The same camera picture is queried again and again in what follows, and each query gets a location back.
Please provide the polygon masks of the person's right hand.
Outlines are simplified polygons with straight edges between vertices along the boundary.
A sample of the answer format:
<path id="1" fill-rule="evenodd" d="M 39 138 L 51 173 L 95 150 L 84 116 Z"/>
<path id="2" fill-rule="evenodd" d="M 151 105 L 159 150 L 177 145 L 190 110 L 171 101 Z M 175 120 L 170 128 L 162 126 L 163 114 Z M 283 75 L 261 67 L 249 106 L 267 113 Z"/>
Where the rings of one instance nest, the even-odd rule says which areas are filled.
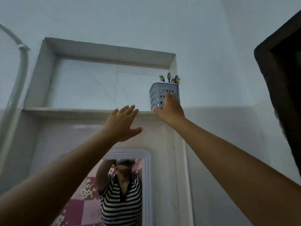
<path id="1" fill-rule="evenodd" d="M 172 128 L 180 127 L 185 120 L 185 115 L 177 97 L 168 92 L 165 93 L 163 108 L 165 109 L 165 119 L 161 120 Z"/>

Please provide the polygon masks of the person's left hand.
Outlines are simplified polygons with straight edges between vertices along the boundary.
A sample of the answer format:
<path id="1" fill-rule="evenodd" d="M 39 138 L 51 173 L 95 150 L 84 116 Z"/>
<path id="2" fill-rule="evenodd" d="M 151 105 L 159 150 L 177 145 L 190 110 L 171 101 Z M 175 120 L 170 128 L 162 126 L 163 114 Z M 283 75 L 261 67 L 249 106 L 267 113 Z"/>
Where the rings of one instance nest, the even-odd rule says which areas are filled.
<path id="1" fill-rule="evenodd" d="M 111 120 L 111 115 L 109 115 L 103 126 L 103 131 L 112 137 L 116 143 L 126 141 L 126 133 L 129 129 L 132 129 L 131 125 L 134 119 L 125 118 L 125 110 L 128 106 L 129 105 L 126 105 L 123 108 L 118 109 L 118 113 L 113 120 Z M 137 116 L 138 111 L 139 110 L 135 108 L 135 117 Z"/>

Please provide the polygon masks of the white perforated plastic holder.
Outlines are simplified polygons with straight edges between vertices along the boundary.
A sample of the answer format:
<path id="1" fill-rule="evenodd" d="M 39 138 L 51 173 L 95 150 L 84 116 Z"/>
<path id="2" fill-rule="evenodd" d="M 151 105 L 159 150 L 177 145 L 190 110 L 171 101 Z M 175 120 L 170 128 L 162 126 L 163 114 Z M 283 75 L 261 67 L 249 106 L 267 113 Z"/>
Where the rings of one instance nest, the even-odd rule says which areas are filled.
<path id="1" fill-rule="evenodd" d="M 153 110 L 155 107 L 160 109 L 163 108 L 165 93 L 167 92 L 171 95 L 176 95 L 177 99 L 180 100 L 178 84 L 164 82 L 152 84 L 149 91 L 151 110 Z"/>

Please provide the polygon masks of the person's right forearm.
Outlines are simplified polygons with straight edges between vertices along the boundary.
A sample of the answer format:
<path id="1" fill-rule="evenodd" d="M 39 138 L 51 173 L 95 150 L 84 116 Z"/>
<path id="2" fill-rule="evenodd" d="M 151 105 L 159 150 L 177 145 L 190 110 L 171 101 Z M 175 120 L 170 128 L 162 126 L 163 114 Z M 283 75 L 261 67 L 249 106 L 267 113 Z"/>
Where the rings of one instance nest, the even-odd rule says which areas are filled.
<path id="1" fill-rule="evenodd" d="M 254 226 L 301 226 L 301 186 L 183 116 L 166 121 Z"/>

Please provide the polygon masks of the person's left forearm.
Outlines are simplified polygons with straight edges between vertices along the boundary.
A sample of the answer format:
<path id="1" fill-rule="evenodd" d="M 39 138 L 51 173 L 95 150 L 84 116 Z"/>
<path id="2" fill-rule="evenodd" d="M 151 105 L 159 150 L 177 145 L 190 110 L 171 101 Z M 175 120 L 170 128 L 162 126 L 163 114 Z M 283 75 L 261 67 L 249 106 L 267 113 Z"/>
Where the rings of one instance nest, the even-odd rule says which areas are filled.
<path id="1" fill-rule="evenodd" d="M 0 196 L 0 226 L 51 226 L 81 182 L 117 143 L 101 131 Z"/>

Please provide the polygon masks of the white framed mirror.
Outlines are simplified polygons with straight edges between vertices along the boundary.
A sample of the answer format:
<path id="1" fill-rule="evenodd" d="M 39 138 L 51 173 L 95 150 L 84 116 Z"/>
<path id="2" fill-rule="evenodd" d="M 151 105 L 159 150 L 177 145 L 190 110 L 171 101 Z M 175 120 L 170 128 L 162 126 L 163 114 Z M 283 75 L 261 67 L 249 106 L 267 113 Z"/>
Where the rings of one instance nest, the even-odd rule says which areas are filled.
<path id="1" fill-rule="evenodd" d="M 113 148 L 104 159 L 136 159 L 133 172 L 142 172 L 142 226 L 154 226 L 150 153 L 143 149 Z M 102 160 L 89 172 L 51 226 L 103 226 L 103 200 L 96 185 L 96 171 L 101 163 Z"/>

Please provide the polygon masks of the marble wall niche shelf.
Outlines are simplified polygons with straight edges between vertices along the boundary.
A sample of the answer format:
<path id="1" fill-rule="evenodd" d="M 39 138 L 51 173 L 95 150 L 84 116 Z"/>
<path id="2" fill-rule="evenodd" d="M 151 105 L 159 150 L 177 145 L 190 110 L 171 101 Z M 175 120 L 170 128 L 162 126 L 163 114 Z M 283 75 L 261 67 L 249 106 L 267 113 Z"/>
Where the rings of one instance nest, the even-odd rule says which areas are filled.
<path id="1" fill-rule="evenodd" d="M 135 105 L 149 114 L 159 77 L 177 74 L 176 54 L 46 37 L 41 43 L 23 111 L 54 117 L 99 117 Z"/>

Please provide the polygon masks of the white wall pipe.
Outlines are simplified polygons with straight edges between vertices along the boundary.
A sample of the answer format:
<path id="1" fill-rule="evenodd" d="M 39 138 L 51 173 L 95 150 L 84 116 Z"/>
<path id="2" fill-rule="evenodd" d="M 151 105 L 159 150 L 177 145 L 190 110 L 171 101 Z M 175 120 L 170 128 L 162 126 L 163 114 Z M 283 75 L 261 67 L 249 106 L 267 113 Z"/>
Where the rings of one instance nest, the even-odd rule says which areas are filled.
<path id="1" fill-rule="evenodd" d="M 8 27 L 0 22 L 0 29 L 4 31 L 16 45 L 25 44 L 22 40 L 15 35 Z M 20 63 L 18 67 L 17 77 L 10 94 L 6 109 L 0 120 L 0 173 L 3 170 L 5 159 L 9 150 L 9 144 L 7 143 L 8 133 L 10 132 L 10 126 L 13 123 L 14 116 L 16 114 L 19 100 L 25 85 L 27 78 L 28 66 L 29 66 L 29 55 L 26 51 L 19 50 Z"/>

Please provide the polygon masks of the dark wooden door frame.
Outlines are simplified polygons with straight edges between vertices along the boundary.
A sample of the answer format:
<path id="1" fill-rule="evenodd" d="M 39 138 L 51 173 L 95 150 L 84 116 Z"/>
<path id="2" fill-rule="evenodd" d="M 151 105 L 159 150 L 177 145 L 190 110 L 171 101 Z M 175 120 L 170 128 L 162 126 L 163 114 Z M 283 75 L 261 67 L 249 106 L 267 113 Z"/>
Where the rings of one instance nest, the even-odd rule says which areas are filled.
<path id="1" fill-rule="evenodd" d="M 301 177 L 301 10 L 254 49 Z"/>

